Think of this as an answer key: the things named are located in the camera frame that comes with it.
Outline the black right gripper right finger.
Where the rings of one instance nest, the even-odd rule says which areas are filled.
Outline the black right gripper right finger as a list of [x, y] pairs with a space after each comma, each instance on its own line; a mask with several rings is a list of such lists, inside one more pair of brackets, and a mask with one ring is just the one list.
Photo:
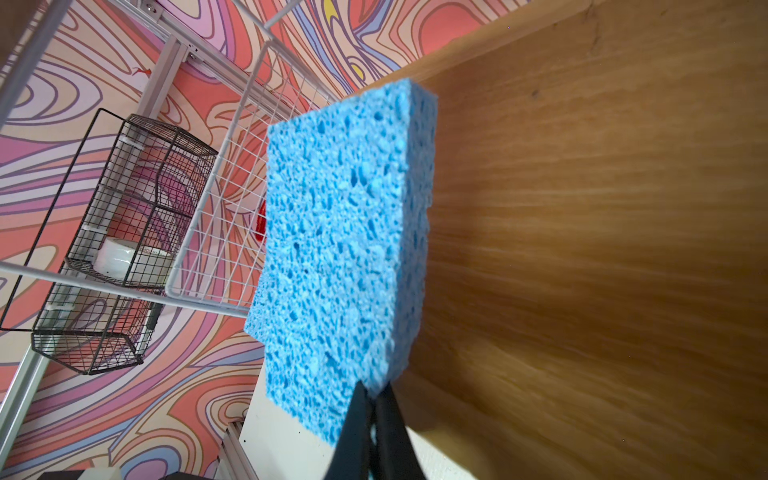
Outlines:
[[390, 384], [373, 401], [373, 428], [374, 479], [426, 479]]

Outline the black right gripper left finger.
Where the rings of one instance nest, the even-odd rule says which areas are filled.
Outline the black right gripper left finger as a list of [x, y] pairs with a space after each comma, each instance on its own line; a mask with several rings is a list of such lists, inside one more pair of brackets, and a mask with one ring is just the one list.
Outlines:
[[366, 480], [370, 475], [373, 403], [362, 382], [355, 385], [325, 480]]

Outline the blue sponge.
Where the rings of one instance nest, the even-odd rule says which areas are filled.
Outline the blue sponge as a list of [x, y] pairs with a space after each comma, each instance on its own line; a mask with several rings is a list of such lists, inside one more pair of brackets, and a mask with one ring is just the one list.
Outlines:
[[268, 398], [328, 444], [407, 367], [425, 297], [438, 100], [400, 80], [268, 130], [266, 258], [245, 332]]

